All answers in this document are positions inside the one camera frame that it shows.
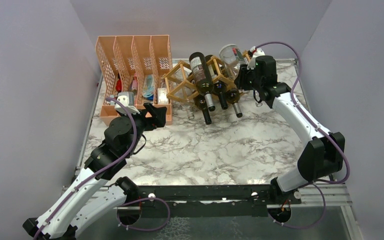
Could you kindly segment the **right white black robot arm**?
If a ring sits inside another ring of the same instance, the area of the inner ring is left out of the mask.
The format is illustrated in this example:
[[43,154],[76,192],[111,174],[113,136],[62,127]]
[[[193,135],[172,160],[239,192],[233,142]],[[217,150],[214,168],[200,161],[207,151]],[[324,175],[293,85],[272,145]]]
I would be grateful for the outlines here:
[[343,168],[345,137],[316,121],[290,86],[278,81],[277,64],[272,56],[253,58],[251,66],[241,64],[234,83],[241,90],[257,92],[260,101],[280,114],[304,144],[296,167],[271,180],[268,196],[272,202],[280,204],[297,188]]

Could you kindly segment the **white wine bottle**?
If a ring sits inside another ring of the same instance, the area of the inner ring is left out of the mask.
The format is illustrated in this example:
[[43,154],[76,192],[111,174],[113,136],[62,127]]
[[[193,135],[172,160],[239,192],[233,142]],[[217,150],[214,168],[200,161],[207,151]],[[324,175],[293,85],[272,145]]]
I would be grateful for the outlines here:
[[204,96],[208,110],[213,112],[216,107],[212,98],[214,83],[209,67],[202,52],[194,52],[189,56],[189,64],[193,74],[194,85],[197,92]]

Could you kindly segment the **clear glass jar silver lid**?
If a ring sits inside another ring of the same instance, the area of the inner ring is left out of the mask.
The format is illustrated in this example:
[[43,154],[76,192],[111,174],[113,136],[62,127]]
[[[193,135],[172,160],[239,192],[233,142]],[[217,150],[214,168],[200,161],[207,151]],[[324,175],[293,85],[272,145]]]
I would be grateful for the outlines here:
[[219,58],[231,80],[235,80],[239,74],[241,65],[247,65],[249,62],[243,56],[236,44],[227,44],[219,51]]

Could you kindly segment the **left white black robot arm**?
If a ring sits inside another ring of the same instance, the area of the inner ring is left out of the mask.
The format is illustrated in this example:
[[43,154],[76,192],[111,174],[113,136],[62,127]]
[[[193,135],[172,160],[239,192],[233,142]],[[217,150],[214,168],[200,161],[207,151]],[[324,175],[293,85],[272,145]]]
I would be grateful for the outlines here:
[[120,177],[103,196],[92,196],[111,180],[133,155],[145,131],[166,124],[166,107],[150,102],[138,110],[116,102],[119,117],[104,131],[104,140],[95,148],[78,176],[63,195],[39,217],[28,218],[22,225],[35,240],[75,240],[92,223],[111,209],[138,203],[138,186],[128,177]]

